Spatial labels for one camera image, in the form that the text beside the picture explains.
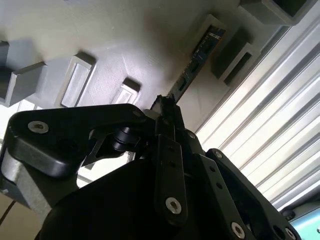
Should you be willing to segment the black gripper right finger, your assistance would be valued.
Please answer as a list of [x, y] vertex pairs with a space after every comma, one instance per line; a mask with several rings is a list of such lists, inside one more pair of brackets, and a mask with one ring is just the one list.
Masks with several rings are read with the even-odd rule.
[[208, 237], [218, 227], [219, 240], [298, 240], [293, 226], [218, 149], [204, 151], [185, 128], [181, 109], [167, 99], [175, 138], [181, 146], [187, 187], [200, 232]]

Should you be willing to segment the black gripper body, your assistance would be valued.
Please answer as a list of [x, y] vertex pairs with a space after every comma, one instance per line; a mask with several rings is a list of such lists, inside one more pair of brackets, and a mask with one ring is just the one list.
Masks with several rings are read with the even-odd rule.
[[134, 160], [60, 200], [39, 240], [220, 240], [204, 151], [188, 130], [160, 134], [151, 155]]

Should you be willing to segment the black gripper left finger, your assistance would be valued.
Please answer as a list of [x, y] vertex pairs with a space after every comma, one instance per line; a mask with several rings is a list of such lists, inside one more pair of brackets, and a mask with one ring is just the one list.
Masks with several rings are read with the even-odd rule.
[[16, 113], [7, 127], [7, 161], [21, 165], [14, 184], [28, 203], [40, 193], [51, 212], [70, 194], [146, 159], [158, 135], [176, 138], [168, 98], [157, 97], [155, 118], [132, 104]]

